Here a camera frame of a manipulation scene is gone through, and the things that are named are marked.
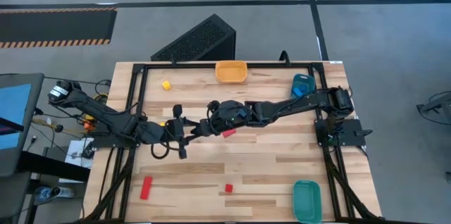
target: red object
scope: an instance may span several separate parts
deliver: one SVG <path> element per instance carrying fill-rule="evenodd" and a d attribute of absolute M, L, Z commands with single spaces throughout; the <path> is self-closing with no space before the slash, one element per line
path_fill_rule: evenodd
<path fill-rule="evenodd" d="M 234 134 L 236 132 L 237 132 L 237 130 L 235 130 L 235 129 L 225 131 L 225 132 L 223 132 L 223 137 L 224 138 L 229 137 L 229 136 L 231 136 L 232 134 Z"/>
<path fill-rule="evenodd" d="M 141 199 L 147 199 L 149 197 L 150 185 L 152 184 L 152 177 L 145 177 L 141 188 Z"/>
<path fill-rule="evenodd" d="M 229 184 L 225 185 L 225 192 L 232 193 L 232 191 L 233 191 L 233 185 L 229 185 Z"/>

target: black floor mat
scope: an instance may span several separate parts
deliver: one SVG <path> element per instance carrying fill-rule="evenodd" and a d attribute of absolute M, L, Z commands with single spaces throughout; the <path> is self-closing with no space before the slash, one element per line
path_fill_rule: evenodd
<path fill-rule="evenodd" d="M 0 10 L 0 48 L 109 44 L 117 8 Z"/>

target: wooden tabletop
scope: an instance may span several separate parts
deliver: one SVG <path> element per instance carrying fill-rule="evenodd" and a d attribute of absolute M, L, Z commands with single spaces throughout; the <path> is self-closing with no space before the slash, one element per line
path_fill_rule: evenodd
<path fill-rule="evenodd" d="M 125 108 L 132 65 L 116 64 L 107 104 L 118 111 Z M 348 88 L 342 63 L 324 62 L 324 68 L 329 87 Z M 184 116 L 199 120 L 206 117 L 206 105 L 212 100 L 282 101 L 290 96 L 296 73 L 308 74 L 299 68 L 250 68 L 245 83 L 227 85 L 217 82 L 214 69 L 151 69 L 143 111 L 149 120 L 160 123 L 172 118 L 175 104 L 183 105 Z M 171 83 L 168 91 L 161 86 L 165 80 Z M 150 147 L 142 145 L 133 166 L 125 221 L 295 221 L 292 187 L 297 180 L 320 184 L 323 220 L 334 220 L 314 119 L 310 111 L 280 118 L 265 128 L 240 128 L 226 139 L 199 138 L 187 146 L 185 160 L 176 152 L 156 160 Z M 156 150 L 163 153 L 161 146 Z M 380 215 L 366 157 L 356 147 L 342 147 L 342 151 L 351 188 L 370 211 Z M 102 149 L 94 156 L 84 201 L 87 213 L 97 205 L 108 154 L 109 149 Z M 104 191 L 111 182 L 114 156 Z M 153 177 L 152 188 L 148 200 L 142 200 L 141 186 L 148 175 Z M 233 193 L 225 192 L 225 184 L 233 185 Z M 346 216 L 342 190 L 338 184 L 337 188 L 342 215 Z M 120 199 L 121 190 L 113 216 L 118 215 Z"/>

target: orange bowl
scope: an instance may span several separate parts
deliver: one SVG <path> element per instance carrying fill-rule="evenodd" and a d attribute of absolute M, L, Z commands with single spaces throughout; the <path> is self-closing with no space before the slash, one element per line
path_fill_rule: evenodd
<path fill-rule="evenodd" d="M 247 77 L 247 64 L 244 61 L 219 61 L 215 71 L 219 82 L 241 83 Z"/>

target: small yellow block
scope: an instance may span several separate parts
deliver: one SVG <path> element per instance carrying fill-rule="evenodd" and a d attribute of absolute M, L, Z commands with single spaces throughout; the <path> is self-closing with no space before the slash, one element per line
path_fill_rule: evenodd
<path fill-rule="evenodd" d="M 169 83 L 169 81 L 165 81 L 163 83 L 161 83 L 163 85 L 163 88 L 165 90 L 169 90 L 171 88 L 171 84 Z"/>

